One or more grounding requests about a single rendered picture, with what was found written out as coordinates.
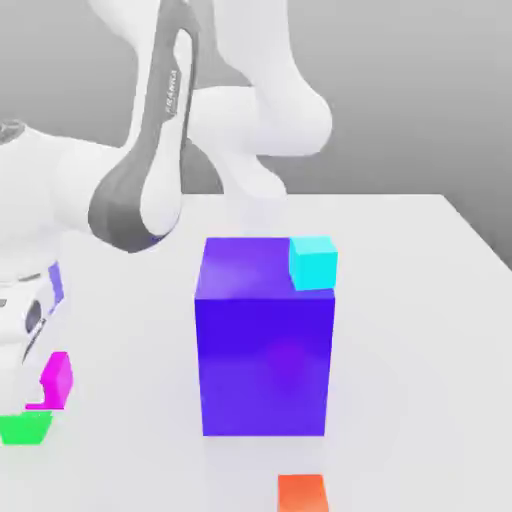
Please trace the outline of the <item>small green cube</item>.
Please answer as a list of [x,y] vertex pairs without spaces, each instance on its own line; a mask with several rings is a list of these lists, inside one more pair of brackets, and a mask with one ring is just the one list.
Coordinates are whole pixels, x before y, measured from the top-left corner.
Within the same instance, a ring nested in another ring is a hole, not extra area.
[[51,411],[24,411],[0,416],[0,443],[4,446],[40,445],[52,424]]

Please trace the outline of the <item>small orange cube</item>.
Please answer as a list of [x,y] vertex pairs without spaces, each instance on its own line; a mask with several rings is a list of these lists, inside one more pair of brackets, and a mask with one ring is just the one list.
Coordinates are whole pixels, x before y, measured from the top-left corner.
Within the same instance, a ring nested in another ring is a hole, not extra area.
[[279,475],[277,509],[278,512],[329,512],[323,476]]

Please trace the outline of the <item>small cyan cube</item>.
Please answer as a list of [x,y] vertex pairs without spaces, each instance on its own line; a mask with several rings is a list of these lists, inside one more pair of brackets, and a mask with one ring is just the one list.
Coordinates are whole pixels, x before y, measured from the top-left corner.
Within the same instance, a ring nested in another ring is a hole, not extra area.
[[289,244],[289,274],[298,291],[334,289],[338,250],[330,236],[293,236]]

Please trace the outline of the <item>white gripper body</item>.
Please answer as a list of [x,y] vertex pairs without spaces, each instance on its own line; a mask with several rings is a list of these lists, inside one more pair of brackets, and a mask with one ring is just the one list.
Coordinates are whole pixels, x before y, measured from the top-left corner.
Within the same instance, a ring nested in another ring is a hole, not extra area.
[[0,413],[21,413],[43,399],[41,374],[50,349],[40,321],[30,334],[0,335]]

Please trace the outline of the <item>small magenta cube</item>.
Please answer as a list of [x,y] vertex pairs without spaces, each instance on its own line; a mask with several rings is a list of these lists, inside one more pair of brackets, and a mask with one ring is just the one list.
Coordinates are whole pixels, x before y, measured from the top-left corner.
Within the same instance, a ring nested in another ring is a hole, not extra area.
[[26,410],[64,410],[73,387],[74,378],[69,354],[53,352],[40,377],[44,399],[41,403],[28,403]]

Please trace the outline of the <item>large blue box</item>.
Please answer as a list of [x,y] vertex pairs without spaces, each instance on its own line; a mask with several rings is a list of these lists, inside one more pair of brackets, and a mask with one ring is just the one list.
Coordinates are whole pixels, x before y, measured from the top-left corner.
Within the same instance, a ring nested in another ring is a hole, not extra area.
[[325,432],[336,298],[298,291],[291,237],[209,237],[194,297],[206,436]]

